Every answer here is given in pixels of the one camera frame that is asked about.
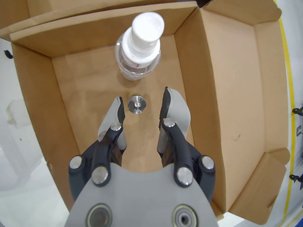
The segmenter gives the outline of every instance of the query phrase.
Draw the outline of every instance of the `metal screw head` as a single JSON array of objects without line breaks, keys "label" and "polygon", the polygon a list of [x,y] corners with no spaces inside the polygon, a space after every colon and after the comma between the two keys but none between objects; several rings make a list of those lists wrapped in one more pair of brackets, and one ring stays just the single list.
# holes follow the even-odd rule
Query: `metal screw head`
[{"label": "metal screw head", "polygon": [[122,124],[120,122],[115,122],[111,124],[111,129],[115,132],[118,132],[122,127]]},{"label": "metal screw head", "polygon": [[104,166],[98,166],[92,172],[92,181],[95,185],[101,185],[108,177],[108,170]]},{"label": "metal screw head", "polygon": [[163,119],[163,123],[166,127],[173,127],[176,124],[171,118]]},{"label": "metal screw head", "polygon": [[181,167],[177,171],[177,178],[183,185],[191,185],[194,179],[192,171],[187,167]]},{"label": "metal screw head", "polygon": [[80,167],[81,163],[82,163],[82,157],[76,156],[76,157],[73,157],[71,159],[71,161],[69,162],[69,167],[71,169],[78,169]]},{"label": "metal screw head", "polygon": [[127,106],[132,113],[140,114],[146,107],[146,101],[142,96],[134,95],[129,98]]},{"label": "metal screw head", "polygon": [[202,161],[203,166],[204,166],[206,169],[211,170],[211,169],[214,168],[214,161],[212,160],[211,157],[209,157],[209,156],[204,156],[204,157],[202,158],[201,161]]}]

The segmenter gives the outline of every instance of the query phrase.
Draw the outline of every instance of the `yellow stripe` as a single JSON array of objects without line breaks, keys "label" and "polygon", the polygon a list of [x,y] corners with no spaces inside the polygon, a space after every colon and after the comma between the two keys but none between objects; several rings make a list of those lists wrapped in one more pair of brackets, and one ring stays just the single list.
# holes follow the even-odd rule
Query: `yellow stripe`
[{"label": "yellow stripe", "polygon": [[[287,41],[285,36],[285,31],[282,23],[282,19],[279,19],[280,22],[280,28],[281,28],[281,36],[282,36],[282,42],[283,42],[283,48],[284,48],[284,57],[285,57],[285,63],[286,63],[286,71],[288,76],[288,84],[289,84],[289,96],[290,96],[290,106],[291,109],[295,108],[294,105],[294,85],[292,82],[292,73],[291,73],[291,65],[290,65],[290,59],[289,59],[289,52],[287,47]],[[294,171],[294,150],[295,150],[295,144],[296,144],[296,129],[295,129],[295,114],[291,114],[291,156],[290,156],[290,174],[293,174]],[[289,180],[288,183],[288,190],[287,190],[287,198],[285,203],[285,209],[284,209],[284,215],[282,219],[282,224],[285,222],[287,210],[289,206],[289,199],[290,199],[290,193],[291,193],[291,185],[292,181]]]},{"label": "yellow stripe", "polygon": [[286,226],[286,227],[290,227],[291,224],[293,224],[294,221],[296,221],[296,219],[303,213],[303,210],[300,211],[300,213]]}]

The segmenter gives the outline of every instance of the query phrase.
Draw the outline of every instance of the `white bottle cap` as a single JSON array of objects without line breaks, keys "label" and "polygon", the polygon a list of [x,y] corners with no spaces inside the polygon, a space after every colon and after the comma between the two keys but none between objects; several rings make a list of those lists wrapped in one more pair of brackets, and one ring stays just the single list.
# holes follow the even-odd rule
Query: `white bottle cap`
[{"label": "white bottle cap", "polygon": [[122,54],[132,67],[147,67],[160,51],[164,20],[155,12],[137,15],[122,39]]}]

